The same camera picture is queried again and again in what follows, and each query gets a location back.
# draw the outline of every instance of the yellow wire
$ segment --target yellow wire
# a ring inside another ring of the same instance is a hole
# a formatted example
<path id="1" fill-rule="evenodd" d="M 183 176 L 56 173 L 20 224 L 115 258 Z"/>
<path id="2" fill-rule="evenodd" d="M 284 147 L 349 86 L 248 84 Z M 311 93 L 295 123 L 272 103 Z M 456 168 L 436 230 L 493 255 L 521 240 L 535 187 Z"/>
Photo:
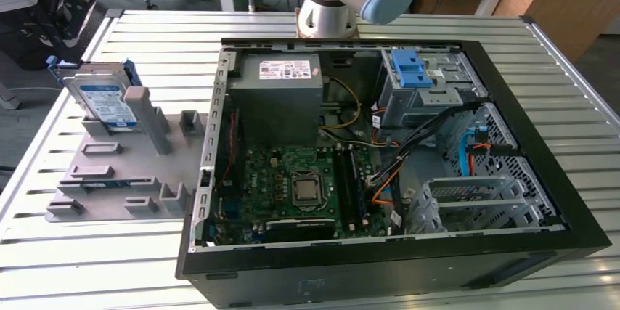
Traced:
<path id="1" fill-rule="evenodd" d="M 344 87 L 345 90 L 351 93 L 352 98 L 356 99 L 357 111 L 356 111 L 356 116 L 353 117 L 353 119 L 352 119 L 349 122 L 341 123 L 341 124 L 339 124 L 339 125 L 319 126 L 319 128 L 320 128 L 320 129 L 324 129 L 324 130 L 325 130 L 325 129 L 331 130 L 331 129 L 343 129 L 343 128 L 345 128 L 348 125 L 352 125 L 352 124 L 357 121 L 357 119 L 360 118 L 360 115 L 361 115 L 361 103 L 360 103 L 360 99 L 357 98 L 356 93 L 355 93 L 355 92 L 352 91 L 352 89 L 347 86 L 347 84 L 341 82 L 341 80 L 339 80 L 337 78 L 332 78 L 332 77 L 329 77 L 329 79 L 333 80 L 333 81 L 337 81 L 337 82 L 340 83 L 341 87 Z"/>

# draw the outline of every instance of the orange wire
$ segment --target orange wire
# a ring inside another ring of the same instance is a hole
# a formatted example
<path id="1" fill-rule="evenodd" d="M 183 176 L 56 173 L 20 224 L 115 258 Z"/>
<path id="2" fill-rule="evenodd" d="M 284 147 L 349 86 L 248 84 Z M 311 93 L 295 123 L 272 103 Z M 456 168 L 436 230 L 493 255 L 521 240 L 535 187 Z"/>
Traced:
<path id="1" fill-rule="evenodd" d="M 379 132 L 379 129 L 373 129 L 372 130 L 372 144 L 376 144 L 376 145 L 385 145 L 385 142 L 379 142 L 377 141 L 377 132 Z M 391 143 L 395 147 L 399 147 L 400 146 L 400 143 L 397 143 L 396 141 L 392 141 Z"/>
<path id="2" fill-rule="evenodd" d="M 472 149 L 479 149 L 479 148 L 491 148 L 492 145 L 488 143 L 480 143 L 476 144 Z M 469 175 L 473 176 L 473 155 L 468 154 L 467 155 L 467 166 L 469 167 Z"/>
<path id="3" fill-rule="evenodd" d="M 469 167 L 469 175 L 473 176 L 473 155 L 467 156 L 467 165 Z"/>
<path id="4" fill-rule="evenodd" d="M 399 173 L 400 169 L 403 168 L 403 163 L 400 164 L 399 168 L 392 172 L 392 175 L 388 177 L 388 180 L 385 181 L 384 185 L 381 185 L 381 187 L 379 188 L 377 192 L 375 192 L 375 195 L 372 197 L 372 203 L 375 204 L 377 202 L 377 197 L 379 195 L 383 193 L 385 187 L 388 186 L 389 182 L 392 181 L 392 179 L 395 178 L 396 174 Z"/>

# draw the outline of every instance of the gray bracket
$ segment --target gray bracket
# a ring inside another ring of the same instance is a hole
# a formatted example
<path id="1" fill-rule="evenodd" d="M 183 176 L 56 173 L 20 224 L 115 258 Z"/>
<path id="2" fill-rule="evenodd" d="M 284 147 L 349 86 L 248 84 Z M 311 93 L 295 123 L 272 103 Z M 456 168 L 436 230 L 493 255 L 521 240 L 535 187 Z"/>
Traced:
<path id="1" fill-rule="evenodd" d="M 48 221 L 183 217 L 196 191 L 207 116 L 193 110 L 164 115 L 145 103 L 144 91 L 133 96 L 151 119 L 143 123 L 139 117 L 137 127 L 155 125 L 149 131 L 165 138 L 169 151 L 157 154 L 152 144 L 163 142 L 149 142 L 153 138 L 141 132 L 85 135 L 48 206 Z"/>

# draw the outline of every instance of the connector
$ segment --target connector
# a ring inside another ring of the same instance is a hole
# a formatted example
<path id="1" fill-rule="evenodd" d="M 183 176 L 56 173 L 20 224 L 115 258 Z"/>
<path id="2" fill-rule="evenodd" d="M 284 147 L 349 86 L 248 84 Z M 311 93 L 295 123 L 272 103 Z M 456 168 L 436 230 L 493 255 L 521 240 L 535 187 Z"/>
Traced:
<path id="1" fill-rule="evenodd" d="M 401 87 L 432 87 L 433 81 L 424 71 L 424 61 L 415 50 L 392 50 L 392 64 L 395 65 Z"/>
<path id="2" fill-rule="evenodd" d="M 509 144 L 492 144 L 488 152 L 489 156 L 521 156 L 519 149 L 513 149 Z"/>
<path id="3" fill-rule="evenodd" d="M 473 130 L 473 139 L 476 143 L 488 143 L 488 127 L 481 126 Z"/>

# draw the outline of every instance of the slatted aluminum table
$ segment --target slatted aluminum table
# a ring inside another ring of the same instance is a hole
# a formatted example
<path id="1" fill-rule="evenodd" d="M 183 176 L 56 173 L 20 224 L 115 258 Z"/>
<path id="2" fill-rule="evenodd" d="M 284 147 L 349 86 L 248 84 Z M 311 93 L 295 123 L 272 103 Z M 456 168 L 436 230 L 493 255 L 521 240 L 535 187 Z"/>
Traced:
<path id="1" fill-rule="evenodd" d="M 363 38 L 483 43 L 613 246 L 499 289 L 296 306 L 348 309 L 619 309 L 620 122 L 537 26 L 519 18 L 403 16 L 360 22 Z M 136 63 L 165 113 L 208 111 L 223 37 L 293 37 L 289 13 L 141 12 L 105 18 L 85 60 Z M 44 219 L 83 137 L 67 90 L 0 195 L 1 309 L 212 309 L 175 278 L 181 219 L 56 223 Z"/>

